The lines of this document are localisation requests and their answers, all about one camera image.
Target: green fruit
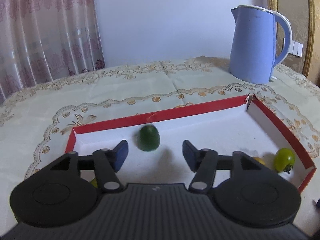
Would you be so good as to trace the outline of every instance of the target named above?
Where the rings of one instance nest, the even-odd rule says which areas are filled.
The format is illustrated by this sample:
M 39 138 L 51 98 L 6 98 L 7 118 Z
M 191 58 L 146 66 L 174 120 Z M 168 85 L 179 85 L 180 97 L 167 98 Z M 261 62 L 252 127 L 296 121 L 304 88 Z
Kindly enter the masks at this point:
M 295 156 L 290 149 L 282 148 L 277 151 L 274 159 L 276 171 L 284 171 L 290 174 L 290 170 L 293 168 L 294 162 Z
M 160 145 L 160 135 L 154 125 L 148 124 L 142 127 L 137 135 L 138 148 L 145 152 L 157 149 Z

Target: curtain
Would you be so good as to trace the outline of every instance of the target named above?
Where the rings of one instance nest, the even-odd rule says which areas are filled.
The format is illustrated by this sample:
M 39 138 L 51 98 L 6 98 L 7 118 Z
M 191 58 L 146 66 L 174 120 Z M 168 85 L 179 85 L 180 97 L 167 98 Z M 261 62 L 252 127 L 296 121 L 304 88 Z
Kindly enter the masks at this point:
M 25 87 L 101 68 L 94 0 L 0 0 L 0 104 Z

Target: tablecloth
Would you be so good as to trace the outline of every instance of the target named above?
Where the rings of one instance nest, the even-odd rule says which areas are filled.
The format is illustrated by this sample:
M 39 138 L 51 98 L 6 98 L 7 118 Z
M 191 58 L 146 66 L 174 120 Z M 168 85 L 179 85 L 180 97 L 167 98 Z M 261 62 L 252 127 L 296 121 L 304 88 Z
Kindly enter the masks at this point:
M 282 64 L 274 76 L 268 84 L 250 84 L 228 72 L 228 59 L 202 56 L 108 68 L 15 93 L 0 107 L 0 235 L 16 223 L 12 189 L 64 153 L 72 127 L 91 122 L 255 94 L 318 166 L 320 89 Z M 294 221 L 310 235 L 320 227 L 319 182 L 316 171 Z

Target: yellow fruit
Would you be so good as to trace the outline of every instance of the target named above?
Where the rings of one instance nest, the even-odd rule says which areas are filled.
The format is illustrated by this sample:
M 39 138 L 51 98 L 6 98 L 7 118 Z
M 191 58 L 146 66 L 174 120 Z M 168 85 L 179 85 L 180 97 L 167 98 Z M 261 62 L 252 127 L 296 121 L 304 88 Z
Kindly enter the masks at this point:
M 252 157 L 252 158 L 254 158 L 257 162 L 261 163 L 262 165 L 266 166 L 266 163 L 261 158 L 259 158 L 259 157 Z
M 93 180 L 91 180 L 90 182 L 94 187 L 98 187 L 98 184 L 97 184 L 97 179 L 94 178 Z

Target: wall outlet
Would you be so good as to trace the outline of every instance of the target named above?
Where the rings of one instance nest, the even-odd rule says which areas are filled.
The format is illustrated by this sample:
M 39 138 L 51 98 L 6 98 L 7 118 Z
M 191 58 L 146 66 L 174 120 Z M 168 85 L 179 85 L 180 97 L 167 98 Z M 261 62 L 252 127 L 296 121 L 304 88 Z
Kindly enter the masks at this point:
M 297 41 L 291 41 L 290 43 L 290 48 L 289 48 L 289 53 L 298 57 L 302 56 L 302 48 L 303 48 L 303 44 L 297 42 Z

